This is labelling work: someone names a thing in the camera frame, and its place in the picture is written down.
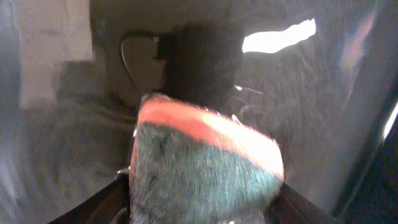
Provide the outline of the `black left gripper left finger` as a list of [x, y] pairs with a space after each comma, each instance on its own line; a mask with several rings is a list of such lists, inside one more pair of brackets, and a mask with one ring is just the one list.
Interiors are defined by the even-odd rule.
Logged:
[[128, 175], [119, 175], [111, 184], [79, 206], [49, 222], [49, 224], [111, 223], [120, 216], [129, 216]]

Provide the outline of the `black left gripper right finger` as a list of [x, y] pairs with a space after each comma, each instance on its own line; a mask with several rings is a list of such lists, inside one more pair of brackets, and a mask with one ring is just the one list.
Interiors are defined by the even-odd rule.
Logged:
[[341, 221], [323, 212], [287, 184], [264, 211], [266, 223], [275, 224], [340, 224]]

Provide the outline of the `orange and green sponge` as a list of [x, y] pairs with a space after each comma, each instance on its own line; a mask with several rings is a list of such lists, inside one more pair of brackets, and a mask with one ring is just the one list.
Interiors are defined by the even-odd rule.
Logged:
[[226, 223], [265, 209], [284, 183], [279, 145], [213, 111], [143, 97], [129, 170], [131, 223]]

